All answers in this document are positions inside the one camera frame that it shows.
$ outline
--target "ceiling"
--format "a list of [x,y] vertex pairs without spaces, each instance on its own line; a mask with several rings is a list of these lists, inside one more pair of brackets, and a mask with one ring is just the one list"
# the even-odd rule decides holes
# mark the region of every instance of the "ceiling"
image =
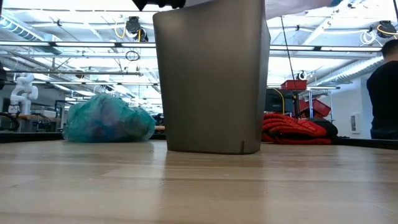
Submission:
[[[187,0],[191,6],[206,0]],[[301,12],[285,16],[284,26],[287,42],[289,45],[327,45],[327,46],[375,46],[379,47],[388,39],[374,38],[367,34],[365,38],[369,41],[364,44],[364,34],[370,26],[376,26],[379,21],[391,20],[396,22],[396,14],[392,0],[352,0],[353,7],[325,7],[321,9]],[[44,40],[58,38],[61,41],[81,42],[133,42],[131,37],[125,35],[123,38],[115,34],[115,24],[118,25],[117,32],[123,33],[123,24],[129,16],[139,16],[140,23],[145,28],[149,42],[154,42],[152,16],[157,11],[171,10],[169,7],[159,9],[157,6],[147,6],[144,12],[139,12],[131,0],[94,1],[94,0],[38,0],[38,1],[15,1],[4,0],[3,15],[17,22],[29,32],[37,34]],[[284,33],[281,18],[277,17],[267,21],[271,34],[271,44],[284,45]],[[6,29],[0,29],[1,40],[24,40]],[[34,52],[28,47],[10,47],[30,58],[52,66],[54,57],[46,57],[46,54]],[[81,70],[96,72],[135,72],[139,71],[142,76],[136,75],[105,75],[99,80],[107,82],[131,82],[131,83],[158,83],[159,73],[157,71],[157,60],[155,49],[140,49],[140,61],[130,62],[125,58],[111,58],[111,55],[124,55],[130,49],[111,48],[64,48],[64,55],[81,55],[82,51],[91,54],[107,56],[107,58],[86,57],[60,57],[54,63],[59,70]],[[9,55],[0,50],[0,56],[4,58],[5,65],[12,70],[40,69],[38,65]],[[338,53],[311,54],[306,52],[294,52],[292,54],[292,66],[294,72],[306,71],[317,78],[324,77],[335,70],[362,58],[371,58],[376,54],[363,53],[361,55]],[[268,83],[279,84],[291,78],[289,60],[285,54],[271,53],[269,63]],[[51,77],[54,80],[79,80],[74,75],[59,75]],[[84,79],[95,79],[98,77],[85,76]],[[93,91],[94,89],[81,86],[66,85],[71,90]],[[139,103],[146,103],[154,110],[161,110],[160,88],[148,86],[118,86],[116,91],[124,97],[134,96],[139,98]]]

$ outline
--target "blue plastic bag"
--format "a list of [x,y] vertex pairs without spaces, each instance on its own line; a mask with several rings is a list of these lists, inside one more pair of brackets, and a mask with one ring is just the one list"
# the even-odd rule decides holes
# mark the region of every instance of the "blue plastic bag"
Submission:
[[70,107],[63,138],[71,142],[147,141],[155,120],[142,108],[129,108],[120,98],[97,95]]

